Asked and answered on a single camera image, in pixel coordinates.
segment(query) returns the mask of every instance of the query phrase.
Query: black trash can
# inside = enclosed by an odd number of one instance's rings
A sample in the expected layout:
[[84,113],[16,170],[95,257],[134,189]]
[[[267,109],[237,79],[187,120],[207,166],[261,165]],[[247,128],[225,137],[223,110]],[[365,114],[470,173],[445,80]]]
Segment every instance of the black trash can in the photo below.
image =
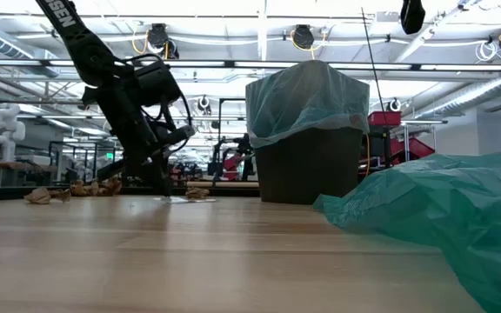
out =
[[262,201],[312,204],[320,194],[345,196],[357,186],[362,135],[311,128],[255,149]]

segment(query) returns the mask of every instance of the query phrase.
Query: white humanoid robot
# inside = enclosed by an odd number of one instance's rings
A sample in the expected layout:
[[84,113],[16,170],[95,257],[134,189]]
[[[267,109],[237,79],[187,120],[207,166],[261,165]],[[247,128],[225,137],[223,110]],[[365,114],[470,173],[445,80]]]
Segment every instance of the white humanoid robot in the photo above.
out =
[[15,142],[24,140],[26,128],[24,123],[17,121],[21,112],[18,104],[3,104],[0,109],[0,160],[15,161]]

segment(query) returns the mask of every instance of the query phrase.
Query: trash bag liner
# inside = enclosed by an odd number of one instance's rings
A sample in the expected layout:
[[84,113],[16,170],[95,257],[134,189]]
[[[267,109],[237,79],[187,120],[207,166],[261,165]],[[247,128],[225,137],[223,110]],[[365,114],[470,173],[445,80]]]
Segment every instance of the trash bag liner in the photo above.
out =
[[299,63],[246,86],[250,145],[260,148],[302,130],[369,131],[370,86],[321,61]]
[[344,230],[439,247],[481,307],[501,312],[501,153],[403,163],[313,206]]

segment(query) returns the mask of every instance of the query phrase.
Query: table surface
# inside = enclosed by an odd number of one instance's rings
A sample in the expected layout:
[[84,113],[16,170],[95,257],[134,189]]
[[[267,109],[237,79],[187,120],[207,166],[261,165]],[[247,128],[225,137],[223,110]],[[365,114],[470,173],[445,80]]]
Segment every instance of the table surface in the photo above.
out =
[[0,312],[481,312],[432,248],[310,206],[0,202]]

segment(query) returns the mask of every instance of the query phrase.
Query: trash can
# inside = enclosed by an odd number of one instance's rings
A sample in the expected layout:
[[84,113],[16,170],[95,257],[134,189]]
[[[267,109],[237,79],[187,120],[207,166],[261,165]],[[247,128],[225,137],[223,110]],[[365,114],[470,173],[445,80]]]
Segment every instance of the trash can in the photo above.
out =
[[370,88],[321,61],[246,87],[247,130],[263,201],[313,203],[357,186]]

